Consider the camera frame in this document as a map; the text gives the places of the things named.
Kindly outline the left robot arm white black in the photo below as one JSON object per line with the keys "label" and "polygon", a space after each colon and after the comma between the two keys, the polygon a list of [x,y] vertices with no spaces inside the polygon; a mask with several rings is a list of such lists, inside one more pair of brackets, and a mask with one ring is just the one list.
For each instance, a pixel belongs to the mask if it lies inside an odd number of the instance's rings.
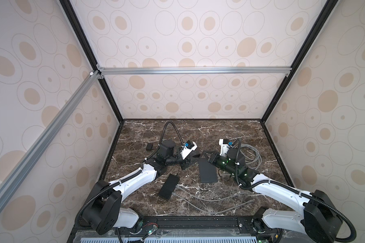
{"label": "left robot arm white black", "polygon": [[95,183],[75,217],[77,229],[94,230],[99,235],[113,228],[141,230],[142,216],[133,209],[122,208],[121,203],[142,186],[158,179],[169,166],[178,165],[185,170],[200,157],[194,141],[181,140],[177,146],[173,140],[165,140],[164,135],[161,134],[158,147],[137,170],[115,181]]}

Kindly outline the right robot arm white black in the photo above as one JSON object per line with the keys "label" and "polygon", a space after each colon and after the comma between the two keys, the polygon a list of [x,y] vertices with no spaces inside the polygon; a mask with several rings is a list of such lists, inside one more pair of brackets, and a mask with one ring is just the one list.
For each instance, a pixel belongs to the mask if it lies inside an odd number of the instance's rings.
{"label": "right robot arm white black", "polygon": [[270,179],[244,164],[241,140],[220,140],[221,151],[204,151],[207,162],[229,173],[243,190],[268,196],[290,211],[261,207],[252,217],[255,232],[285,229],[309,236],[316,243],[349,243],[356,239],[353,223],[341,213],[329,197],[320,190],[300,190]]}

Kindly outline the black power adapter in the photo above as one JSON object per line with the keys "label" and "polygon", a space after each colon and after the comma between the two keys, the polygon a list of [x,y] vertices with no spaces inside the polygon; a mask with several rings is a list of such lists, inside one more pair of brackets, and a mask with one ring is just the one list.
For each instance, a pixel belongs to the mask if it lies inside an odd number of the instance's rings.
{"label": "black power adapter", "polygon": [[148,143],[147,145],[146,145],[146,151],[152,151],[153,150],[153,143]]}

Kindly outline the square dark grey switch box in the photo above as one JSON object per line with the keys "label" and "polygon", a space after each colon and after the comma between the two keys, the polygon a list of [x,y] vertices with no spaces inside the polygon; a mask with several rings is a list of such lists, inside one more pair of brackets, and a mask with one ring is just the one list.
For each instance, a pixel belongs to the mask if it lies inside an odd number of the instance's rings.
{"label": "square dark grey switch box", "polygon": [[214,165],[209,163],[205,158],[200,158],[198,161],[198,166],[201,183],[218,182],[217,170]]}

